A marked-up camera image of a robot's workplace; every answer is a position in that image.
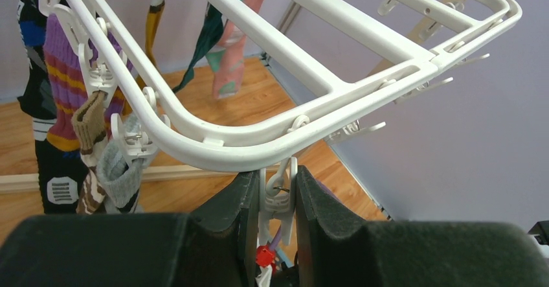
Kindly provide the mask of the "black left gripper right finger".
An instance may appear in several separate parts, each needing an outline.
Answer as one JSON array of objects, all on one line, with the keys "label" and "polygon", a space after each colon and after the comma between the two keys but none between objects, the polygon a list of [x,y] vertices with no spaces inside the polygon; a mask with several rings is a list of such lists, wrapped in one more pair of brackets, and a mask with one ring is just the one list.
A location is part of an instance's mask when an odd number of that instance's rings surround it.
[{"label": "black left gripper right finger", "polygon": [[547,286],[548,264],[522,229],[494,222],[368,221],[300,166],[301,286]]}]

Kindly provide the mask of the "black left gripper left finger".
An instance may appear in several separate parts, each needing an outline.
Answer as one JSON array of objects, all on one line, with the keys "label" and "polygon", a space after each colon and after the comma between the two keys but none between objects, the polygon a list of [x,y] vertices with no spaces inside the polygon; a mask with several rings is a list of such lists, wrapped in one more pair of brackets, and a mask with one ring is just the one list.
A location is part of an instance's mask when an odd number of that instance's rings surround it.
[{"label": "black left gripper left finger", "polygon": [[253,286],[260,174],[190,213],[55,214],[1,247],[2,286]]}]

